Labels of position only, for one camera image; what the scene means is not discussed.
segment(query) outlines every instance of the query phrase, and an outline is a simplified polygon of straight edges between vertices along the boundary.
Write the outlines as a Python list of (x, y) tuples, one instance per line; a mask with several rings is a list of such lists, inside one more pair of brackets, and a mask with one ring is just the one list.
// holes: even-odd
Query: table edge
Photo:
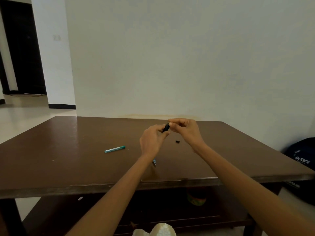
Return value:
[[(312, 180), (315, 178), (314, 174), (304, 174), (295, 176), (264, 176), (252, 177), (259, 183), (268, 182), (285, 182), (285, 181), (303, 181)], [(32, 188), (32, 189), (6, 189), (0, 190), (0, 199), (4, 198), (28, 198), (41, 197), (50, 195), (71, 195), (71, 194), (94, 194), (105, 193), (111, 189), (114, 184), (91, 184), (68, 187), (51, 187), (51, 188)], [(196, 186), (215, 186), (222, 185), (221, 180), (217, 177), (198, 178), (198, 179), (182, 179), (175, 181), (164, 182), (143, 182), (140, 181), (137, 190), (149, 189), (165, 189), (177, 187), (196, 187)]]

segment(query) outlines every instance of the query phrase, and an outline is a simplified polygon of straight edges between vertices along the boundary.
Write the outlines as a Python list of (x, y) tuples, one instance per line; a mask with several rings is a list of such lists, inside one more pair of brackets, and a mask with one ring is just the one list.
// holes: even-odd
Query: backpack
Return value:
[[(307, 138), (291, 145), (284, 154), (315, 170), (315, 138)], [(303, 201), (315, 205), (315, 180), (287, 181), (284, 187)]]

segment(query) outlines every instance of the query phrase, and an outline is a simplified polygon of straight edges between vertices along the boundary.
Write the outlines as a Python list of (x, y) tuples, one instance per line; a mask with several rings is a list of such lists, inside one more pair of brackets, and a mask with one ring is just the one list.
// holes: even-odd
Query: teal pen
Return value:
[(112, 152), (112, 151), (117, 151), (117, 150), (125, 149), (125, 148), (126, 148), (125, 146), (116, 147), (116, 148), (113, 148), (113, 149), (106, 150), (105, 153)]

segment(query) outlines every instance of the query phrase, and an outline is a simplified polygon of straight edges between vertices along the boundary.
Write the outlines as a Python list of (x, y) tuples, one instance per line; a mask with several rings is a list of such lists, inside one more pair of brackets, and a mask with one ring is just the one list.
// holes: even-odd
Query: tiled floor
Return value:
[[(52, 118), (56, 115), (76, 116), (76, 110), (49, 109), (46, 96), (12, 97), (5, 95), (6, 104), (0, 105), (0, 143)], [(315, 206), (309, 205), (286, 189), (279, 196), (315, 223)], [(39, 197), (16, 199), (24, 219)], [(180, 234), (181, 236), (241, 236), (243, 227)]]

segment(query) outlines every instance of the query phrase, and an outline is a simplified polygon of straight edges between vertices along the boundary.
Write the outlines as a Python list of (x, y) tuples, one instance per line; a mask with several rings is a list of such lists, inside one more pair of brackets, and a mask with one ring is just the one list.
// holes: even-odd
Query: dark door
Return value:
[(19, 92), (46, 94), (32, 5), (0, 0)]

